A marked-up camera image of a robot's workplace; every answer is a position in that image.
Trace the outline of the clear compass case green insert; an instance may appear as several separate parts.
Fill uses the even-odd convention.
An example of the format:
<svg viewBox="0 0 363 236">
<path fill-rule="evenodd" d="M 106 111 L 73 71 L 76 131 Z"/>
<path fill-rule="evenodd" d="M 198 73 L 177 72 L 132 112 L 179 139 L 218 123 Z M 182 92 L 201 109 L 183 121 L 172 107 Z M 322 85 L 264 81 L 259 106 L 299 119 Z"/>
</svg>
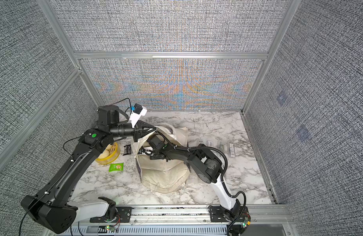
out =
<svg viewBox="0 0 363 236">
<path fill-rule="evenodd" d="M 217 146 L 217 148 L 220 150 L 220 151 L 222 151 L 222 152 L 224 152 L 225 151 L 225 146 L 223 145 L 223 144 L 219 144 L 218 146 Z"/>
</svg>

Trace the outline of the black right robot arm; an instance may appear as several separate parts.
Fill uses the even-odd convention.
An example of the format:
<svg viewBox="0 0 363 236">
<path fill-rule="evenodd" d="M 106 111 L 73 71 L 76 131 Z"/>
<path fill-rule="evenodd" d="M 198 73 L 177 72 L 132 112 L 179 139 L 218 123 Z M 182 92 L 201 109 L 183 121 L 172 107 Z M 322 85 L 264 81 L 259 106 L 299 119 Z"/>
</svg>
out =
<svg viewBox="0 0 363 236">
<path fill-rule="evenodd" d="M 229 221 L 240 215 L 240 201 L 225 183 L 228 158 L 221 150 L 204 144 L 196 147 L 177 146 L 166 137 L 160 139 L 157 135 L 152 135 L 147 142 L 152 148 L 150 155 L 152 160 L 180 160 L 192 167 L 200 180 L 211 185 L 218 196 L 223 215 Z"/>
</svg>

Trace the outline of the beige canvas tote bag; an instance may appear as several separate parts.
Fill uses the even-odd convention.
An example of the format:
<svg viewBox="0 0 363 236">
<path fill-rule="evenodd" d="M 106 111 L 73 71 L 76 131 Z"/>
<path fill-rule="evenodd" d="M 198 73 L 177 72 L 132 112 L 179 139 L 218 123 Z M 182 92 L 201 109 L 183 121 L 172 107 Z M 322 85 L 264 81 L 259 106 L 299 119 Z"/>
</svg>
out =
<svg viewBox="0 0 363 236">
<path fill-rule="evenodd" d="M 175 128 L 171 124 L 161 123 L 157 130 L 164 134 L 173 144 L 187 146 L 188 128 Z M 150 156 L 140 153 L 140 148 L 151 150 L 147 140 L 150 135 L 140 138 L 131 144 L 135 154 L 137 170 L 141 178 L 141 184 L 153 192 L 171 193 L 178 190 L 190 175 L 189 167 L 181 160 L 151 160 Z"/>
</svg>

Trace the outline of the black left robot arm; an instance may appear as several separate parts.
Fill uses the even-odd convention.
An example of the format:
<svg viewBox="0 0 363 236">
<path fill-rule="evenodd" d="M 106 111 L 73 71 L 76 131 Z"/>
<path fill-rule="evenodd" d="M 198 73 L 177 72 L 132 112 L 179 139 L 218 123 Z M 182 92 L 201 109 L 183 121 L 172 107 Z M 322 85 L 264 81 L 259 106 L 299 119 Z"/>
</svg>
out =
<svg viewBox="0 0 363 236">
<path fill-rule="evenodd" d="M 21 206 L 33 221 L 61 234 L 73 223 L 84 219 L 117 219 L 115 202 L 111 199 L 100 197 L 88 204 L 73 205 L 69 198 L 87 168 L 108 145 L 114 143 L 115 138 L 132 137 L 137 141 L 156 130 L 156 127 L 140 121 L 140 117 L 147 113 L 144 106 L 135 104 L 130 110 L 128 115 L 114 105 L 99 107 L 98 120 L 79 137 L 67 162 L 36 195 L 27 195 L 22 200 Z"/>
</svg>

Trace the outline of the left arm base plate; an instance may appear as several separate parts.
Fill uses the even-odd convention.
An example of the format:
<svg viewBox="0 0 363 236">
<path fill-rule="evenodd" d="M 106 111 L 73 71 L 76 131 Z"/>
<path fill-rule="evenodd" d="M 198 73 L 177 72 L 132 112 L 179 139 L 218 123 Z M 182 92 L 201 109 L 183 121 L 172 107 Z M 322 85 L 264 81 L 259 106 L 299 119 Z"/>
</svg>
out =
<svg viewBox="0 0 363 236">
<path fill-rule="evenodd" d="M 116 210 L 109 208 L 104 216 L 91 218 L 90 223 L 129 223 L 132 209 L 130 206 L 118 206 Z"/>
</svg>

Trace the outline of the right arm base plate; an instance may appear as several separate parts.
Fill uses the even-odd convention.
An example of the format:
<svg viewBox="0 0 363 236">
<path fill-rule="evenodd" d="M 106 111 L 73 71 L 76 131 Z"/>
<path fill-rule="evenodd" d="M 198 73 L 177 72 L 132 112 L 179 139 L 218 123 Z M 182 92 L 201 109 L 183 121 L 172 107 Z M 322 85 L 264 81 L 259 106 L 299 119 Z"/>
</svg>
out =
<svg viewBox="0 0 363 236">
<path fill-rule="evenodd" d="M 234 207 L 234 210 L 227 210 L 222 206 L 208 206 L 210 220 L 213 223 L 229 223 L 237 219 L 237 222 L 251 221 L 248 208 L 245 206 Z"/>
</svg>

